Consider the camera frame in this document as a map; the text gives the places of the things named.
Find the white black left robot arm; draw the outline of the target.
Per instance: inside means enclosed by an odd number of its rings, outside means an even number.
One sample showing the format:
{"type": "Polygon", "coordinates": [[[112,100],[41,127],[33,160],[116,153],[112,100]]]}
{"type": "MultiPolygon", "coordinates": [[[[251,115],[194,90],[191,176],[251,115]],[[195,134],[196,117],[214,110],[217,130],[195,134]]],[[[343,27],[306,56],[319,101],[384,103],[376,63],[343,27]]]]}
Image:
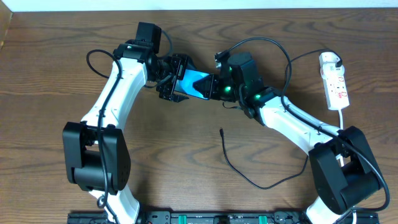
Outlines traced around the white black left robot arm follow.
{"type": "Polygon", "coordinates": [[[135,39],[120,44],[109,56],[111,74],[96,103],[79,123],[68,122],[62,133],[67,179],[97,199],[103,213],[71,213],[68,223],[143,223],[140,204],[127,184],[131,158],[124,127],[141,88],[155,82],[162,98],[180,102],[174,88],[186,69],[194,68],[185,54],[158,56],[165,32],[140,22],[135,39]]]}

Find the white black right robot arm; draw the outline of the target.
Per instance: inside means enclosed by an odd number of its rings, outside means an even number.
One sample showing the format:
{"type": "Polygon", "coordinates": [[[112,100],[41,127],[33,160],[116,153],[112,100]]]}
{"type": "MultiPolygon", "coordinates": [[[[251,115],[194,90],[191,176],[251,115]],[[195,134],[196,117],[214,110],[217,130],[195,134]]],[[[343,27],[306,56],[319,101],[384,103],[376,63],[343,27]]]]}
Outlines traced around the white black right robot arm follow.
{"type": "Polygon", "coordinates": [[[237,101],[248,118],[274,129],[307,155],[318,198],[306,210],[312,223],[369,223],[375,208],[357,204],[386,188],[363,132],[322,123],[263,84],[251,54],[225,55],[219,75],[185,72],[200,98],[237,101]]]}

